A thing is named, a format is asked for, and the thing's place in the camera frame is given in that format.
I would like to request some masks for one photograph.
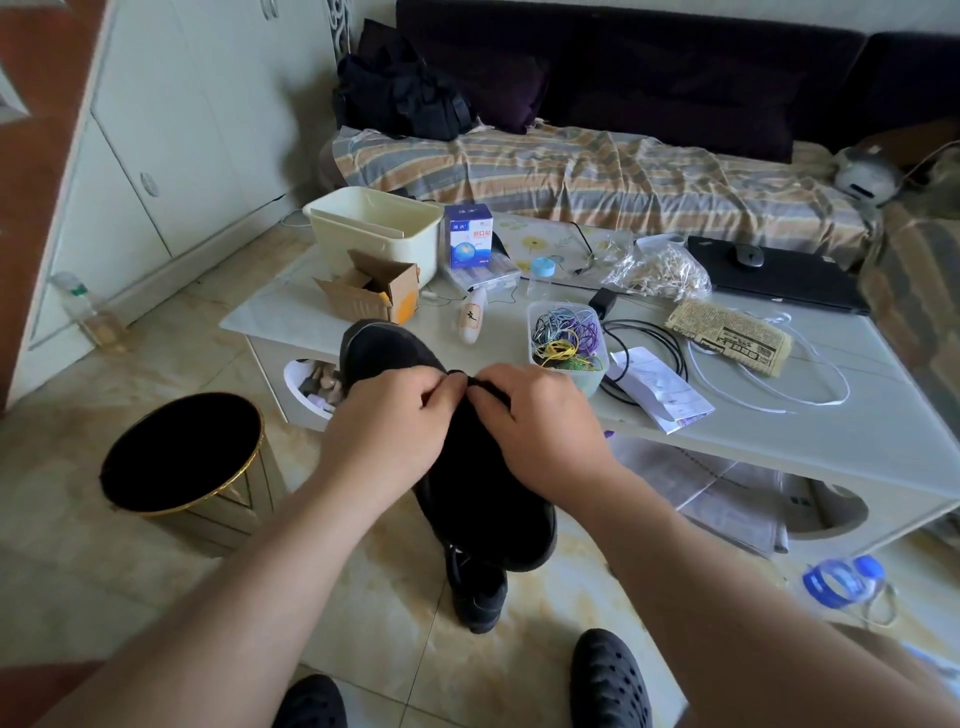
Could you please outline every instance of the purple pillow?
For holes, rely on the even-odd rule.
[[[549,75],[549,63],[497,48],[470,48],[435,41],[417,46],[427,65],[457,82],[480,120],[497,129],[526,133],[534,123]]]
[[[784,107],[746,109],[659,99],[642,91],[590,91],[576,96],[564,123],[608,132],[640,133],[716,154],[789,162],[793,135]]]

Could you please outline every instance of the black shoe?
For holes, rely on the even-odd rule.
[[[347,728],[347,710],[337,684],[326,675],[298,680],[283,696],[273,728]]]
[[[344,333],[340,374],[345,394],[361,379],[417,365],[446,371],[420,339],[396,324],[359,321]],[[510,399],[491,384],[470,383],[509,406]],[[557,543],[553,505],[514,477],[467,398],[453,414],[440,457],[414,493],[440,542],[481,562],[529,571],[543,564]]]
[[[448,546],[446,578],[460,623],[475,635],[490,632],[500,620],[507,598],[507,573]]]
[[[570,665],[573,728],[647,728],[650,698],[630,648],[606,629],[589,629]]]

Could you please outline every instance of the white wire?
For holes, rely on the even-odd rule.
[[[736,362],[736,365],[740,368],[740,371],[743,372],[745,375],[747,375],[750,379],[752,379],[756,384],[759,384],[761,387],[763,387],[763,389],[767,390],[768,392],[770,392],[770,393],[772,393],[772,394],[777,395],[778,397],[782,397],[782,398],[785,399],[785,400],[794,401],[794,402],[796,402],[797,404],[809,404],[809,405],[812,405],[812,406],[814,406],[814,407],[832,407],[832,406],[836,406],[836,405],[838,405],[838,404],[843,404],[844,402],[846,402],[846,401],[850,398],[850,395],[851,395],[850,383],[847,381],[847,378],[844,376],[844,373],[841,372],[840,369],[839,369],[832,361],[830,361],[830,360],[827,359],[825,356],[823,356],[820,352],[818,352],[817,349],[816,349],[816,347],[814,347],[813,344],[811,344],[809,341],[807,341],[807,340],[806,340],[806,337],[804,337],[803,334],[801,334],[801,333],[800,333],[799,331],[797,331],[795,328],[789,326],[789,322],[792,321],[792,318],[791,318],[791,316],[790,316],[789,313],[786,313],[785,311],[782,311],[781,313],[777,314],[776,316],[771,316],[771,317],[769,317],[769,318],[761,318],[761,317],[757,316],[756,314],[751,313],[750,311],[743,311],[743,313],[746,313],[748,316],[753,316],[755,319],[759,319],[760,321],[763,321],[763,322],[765,322],[765,323],[767,323],[767,324],[770,324],[771,326],[777,326],[777,325],[779,325],[779,326],[781,326],[781,327],[783,327],[783,328],[786,328],[786,329],[787,329],[788,331],[790,331],[791,333],[793,333],[794,337],[795,337],[798,341],[800,341],[801,343],[803,343],[803,345],[810,351],[810,353],[812,353],[814,356],[816,356],[818,359],[820,359],[820,361],[822,361],[823,363],[825,363],[825,364],[827,364],[828,366],[830,366],[830,368],[831,368],[834,372],[836,372],[836,374],[840,377],[841,381],[843,381],[843,386],[844,386],[844,390],[845,390],[845,391],[844,391],[843,397],[841,397],[841,398],[839,398],[839,399],[836,399],[836,400],[830,400],[830,401],[801,400],[801,399],[799,399],[799,398],[797,398],[797,397],[792,397],[792,396],[786,394],[785,392],[781,392],[779,389],[775,389],[774,387],[771,387],[769,384],[767,384],[765,381],[763,381],[763,380],[760,379],[757,375],[755,375],[753,372],[751,372],[749,369],[747,369],[747,367],[745,367],[743,364],[741,364],[740,362]],[[739,404],[739,405],[742,406],[742,407],[746,407],[747,409],[753,409],[753,410],[755,410],[756,412],[768,412],[768,413],[770,413],[770,414],[772,414],[772,415],[795,415],[795,414],[797,414],[796,412],[793,412],[793,411],[787,410],[787,409],[773,409],[773,408],[771,408],[771,407],[760,407],[760,406],[758,406],[758,405],[756,405],[756,404],[750,404],[749,402],[746,402],[746,401],[743,401],[743,400],[739,400],[738,398],[734,397],[733,395],[728,394],[727,392],[724,392],[724,391],[718,389],[711,381],[709,381],[709,380],[707,379],[707,377],[706,377],[706,376],[704,375],[704,373],[701,371],[700,365],[697,364],[697,359],[696,359],[696,357],[695,357],[694,354],[693,354],[694,349],[696,349],[696,350],[699,351],[699,352],[702,352],[702,353],[705,353],[705,354],[709,354],[710,356],[716,355],[716,352],[711,352],[711,351],[708,351],[708,350],[704,349],[703,347],[697,346],[697,345],[694,344],[693,341],[691,341],[690,339],[687,339],[686,344],[687,344],[687,350],[689,351],[689,354],[690,354],[690,362],[693,364],[693,370],[697,373],[697,376],[700,378],[700,380],[701,380],[702,382],[704,382],[704,384],[705,384],[707,387],[709,387],[709,388],[710,388],[713,392],[715,392],[716,394],[720,395],[721,397],[723,397],[723,398],[726,399],[726,400],[735,402],[736,404]]]

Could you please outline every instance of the trash can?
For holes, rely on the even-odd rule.
[[[174,400],[127,430],[100,470],[104,496],[217,556],[274,513],[286,487],[252,402],[227,392]]]

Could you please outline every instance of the plastic bottle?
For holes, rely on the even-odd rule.
[[[541,301],[550,297],[550,282],[557,272],[553,258],[535,257],[530,261],[530,282],[527,284],[527,298]]]
[[[483,326],[483,313],[487,308],[487,289],[478,286],[467,296],[460,308],[460,338],[465,344],[475,344]]]
[[[87,336],[101,349],[109,352],[125,352],[123,345],[124,326],[107,303],[72,273],[57,273],[51,281],[63,294],[63,307]]]
[[[807,611],[823,617],[872,600],[886,578],[886,570],[873,556],[827,559],[807,569],[789,591]]]

